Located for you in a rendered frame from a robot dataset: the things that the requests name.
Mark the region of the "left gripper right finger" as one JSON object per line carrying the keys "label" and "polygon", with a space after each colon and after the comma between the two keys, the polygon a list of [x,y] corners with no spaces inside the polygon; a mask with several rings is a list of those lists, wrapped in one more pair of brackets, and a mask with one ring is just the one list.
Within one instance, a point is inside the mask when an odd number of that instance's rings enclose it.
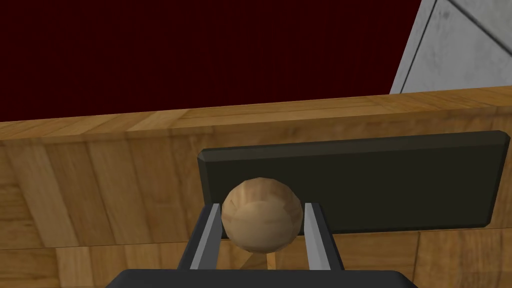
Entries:
{"label": "left gripper right finger", "polygon": [[304,205],[303,233],[310,270],[343,271],[345,269],[319,203]]}

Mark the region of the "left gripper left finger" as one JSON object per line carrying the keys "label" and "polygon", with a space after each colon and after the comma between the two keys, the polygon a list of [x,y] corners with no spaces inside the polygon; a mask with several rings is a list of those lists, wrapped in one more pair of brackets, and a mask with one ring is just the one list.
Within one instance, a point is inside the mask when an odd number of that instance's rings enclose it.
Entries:
{"label": "left gripper left finger", "polygon": [[177,268],[179,270],[215,270],[222,233],[220,205],[206,204],[199,214]]}

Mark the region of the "round wooden knob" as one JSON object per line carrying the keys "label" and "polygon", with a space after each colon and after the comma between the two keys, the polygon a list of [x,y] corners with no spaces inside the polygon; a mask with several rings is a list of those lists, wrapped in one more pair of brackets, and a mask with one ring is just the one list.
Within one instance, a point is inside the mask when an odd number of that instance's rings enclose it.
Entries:
{"label": "round wooden knob", "polygon": [[221,207],[227,237],[237,247],[258,254],[288,246],[299,234],[303,217],[296,194],[272,178],[243,181],[229,192]]}

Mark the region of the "dark drawer front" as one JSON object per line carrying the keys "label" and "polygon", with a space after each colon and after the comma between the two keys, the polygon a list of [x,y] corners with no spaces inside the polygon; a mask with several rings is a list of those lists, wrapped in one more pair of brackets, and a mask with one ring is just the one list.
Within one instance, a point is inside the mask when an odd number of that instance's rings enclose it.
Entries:
{"label": "dark drawer front", "polygon": [[275,179],[321,205],[336,234],[483,228],[491,222],[510,136],[500,130],[205,148],[204,201]]}

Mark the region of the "wooden cabinet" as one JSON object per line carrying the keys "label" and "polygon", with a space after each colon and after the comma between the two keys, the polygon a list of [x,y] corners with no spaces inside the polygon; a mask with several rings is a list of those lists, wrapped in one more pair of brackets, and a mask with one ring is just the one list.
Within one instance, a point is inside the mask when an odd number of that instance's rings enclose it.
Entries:
{"label": "wooden cabinet", "polygon": [[0,288],[178,265],[204,148],[501,130],[512,86],[0,122]]}

